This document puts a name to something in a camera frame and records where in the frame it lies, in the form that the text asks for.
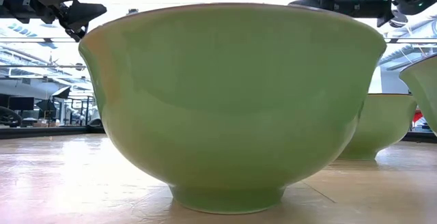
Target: wooden table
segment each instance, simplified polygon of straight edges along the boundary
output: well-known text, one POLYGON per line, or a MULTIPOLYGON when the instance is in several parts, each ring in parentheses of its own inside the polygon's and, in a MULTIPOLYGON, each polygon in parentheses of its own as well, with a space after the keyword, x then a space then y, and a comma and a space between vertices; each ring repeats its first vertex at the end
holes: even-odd
POLYGON ((437 145, 401 142, 377 162, 337 160, 257 214, 187 210, 104 135, 0 140, 0 223, 437 223, 437 145))

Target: monitor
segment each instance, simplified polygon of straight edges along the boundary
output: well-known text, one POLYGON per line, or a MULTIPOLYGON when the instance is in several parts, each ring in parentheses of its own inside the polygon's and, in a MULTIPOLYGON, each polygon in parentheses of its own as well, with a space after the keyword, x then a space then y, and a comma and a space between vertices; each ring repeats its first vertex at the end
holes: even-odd
POLYGON ((34 97, 9 97, 9 109, 13 111, 32 111, 34 103, 34 97))
POLYGON ((11 95, 7 95, 7 94, 0 94, 0 107, 5 107, 7 108, 9 105, 9 97, 11 95))

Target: bowl rim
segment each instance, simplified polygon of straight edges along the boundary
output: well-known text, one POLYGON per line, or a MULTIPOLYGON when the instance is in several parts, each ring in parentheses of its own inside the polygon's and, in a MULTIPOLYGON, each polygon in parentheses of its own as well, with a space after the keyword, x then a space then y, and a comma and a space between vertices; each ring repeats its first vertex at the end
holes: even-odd
POLYGON ((406 68, 404 68, 403 70, 401 70, 401 72, 399 72, 399 76, 401 76, 403 73, 405 73, 405 71, 408 71, 409 69, 418 66, 419 64, 422 64, 423 62, 433 59, 433 58, 437 58, 437 53, 434 53, 433 55, 427 56, 424 59, 421 59, 417 62, 414 62, 413 64, 410 64, 409 66, 407 66, 406 68))
POLYGON ((81 41, 79 42, 79 46, 83 42, 86 42, 88 39, 92 38, 92 36, 97 34, 99 31, 102 31, 102 30, 106 29, 107 27, 110 27, 111 25, 114 25, 116 23, 130 21, 133 18, 138 17, 138 16, 145 16, 145 15, 155 14, 155 13, 164 13, 164 12, 174 11, 174 10, 189 10, 189 9, 196 9, 196 8, 201 9, 201 8, 223 7, 223 6, 224 7, 226 7, 226 6, 227 7, 247 6, 247 7, 253 7, 253 8, 278 8, 278 9, 287 8, 291 11, 299 10, 299 11, 306 11, 307 13, 323 13, 324 15, 321 15, 321 17, 322 16, 329 16, 331 18, 338 18, 339 20, 342 20, 345 23, 355 24, 358 27, 362 27, 363 29, 367 29, 367 30, 371 31, 375 35, 379 36, 380 41, 386 45, 384 38, 376 29, 374 29, 370 25, 367 25, 365 23, 362 23, 362 22, 355 20, 351 16, 346 16, 345 14, 340 14, 340 13, 329 11, 329 10, 324 10, 324 9, 320 9, 320 8, 313 8, 313 7, 309 7, 309 6, 303 6, 303 5, 275 5, 275 4, 269 4, 269 3, 240 3, 240 2, 229 3, 229 2, 225 2, 225 3, 198 3, 198 4, 191 4, 191 5, 179 5, 179 6, 159 8, 159 9, 155 9, 155 10, 125 15, 125 16, 122 16, 122 17, 117 18, 115 20, 111 20, 109 22, 98 25, 96 28, 92 29, 89 33, 85 34, 85 36, 81 39, 81 41))
POLYGON ((375 94, 367 94, 368 96, 413 96, 412 94, 399 94, 399 93, 375 93, 375 94))

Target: bowl foot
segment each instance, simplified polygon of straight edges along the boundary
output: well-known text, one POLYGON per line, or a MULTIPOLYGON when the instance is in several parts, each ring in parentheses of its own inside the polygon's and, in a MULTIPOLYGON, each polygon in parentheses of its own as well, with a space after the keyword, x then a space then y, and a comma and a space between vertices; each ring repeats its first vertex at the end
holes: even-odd
POLYGON ((375 160, 377 152, 341 153, 338 159, 344 160, 375 160))
POLYGON ((173 198, 186 208, 212 214, 249 214, 281 202, 284 188, 204 189, 171 186, 173 198))

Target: green bowl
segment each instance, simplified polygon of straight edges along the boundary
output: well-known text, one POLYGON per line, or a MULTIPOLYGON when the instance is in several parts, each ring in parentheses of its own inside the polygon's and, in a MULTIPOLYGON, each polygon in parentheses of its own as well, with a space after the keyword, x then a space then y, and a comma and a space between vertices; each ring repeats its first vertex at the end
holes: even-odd
POLYGON ((404 138, 416 107, 409 94, 369 94, 354 136, 339 158, 374 160, 380 150, 404 138))
POLYGON ((437 55, 408 66, 399 77, 416 98, 423 117, 437 136, 437 55))
POLYGON ((279 203, 339 155, 385 48, 347 16, 245 3, 134 14, 79 45, 118 150, 222 214, 279 203))

